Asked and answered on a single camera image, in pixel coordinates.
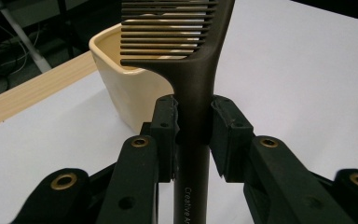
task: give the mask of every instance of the white surface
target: white surface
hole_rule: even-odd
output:
[[[358,20],[290,1],[238,0],[215,93],[232,99],[256,134],[282,139],[313,172],[358,168]],[[90,175],[134,135],[97,73],[0,124],[0,223],[46,175]],[[208,223],[253,223],[241,185],[211,166]],[[160,189],[160,223],[172,223],[172,184]]]

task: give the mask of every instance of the dark floor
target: dark floor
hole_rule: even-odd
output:
[[[29,37],[51,67],[70,60],[65,42],[48,28],[41,26],[30,33]],[[74,50],[75,56],[81,53],[78,49]],[[0,44],[0,94],[40,74],[31,56],[26,54],[24,57],[24,50],[17,40]]]

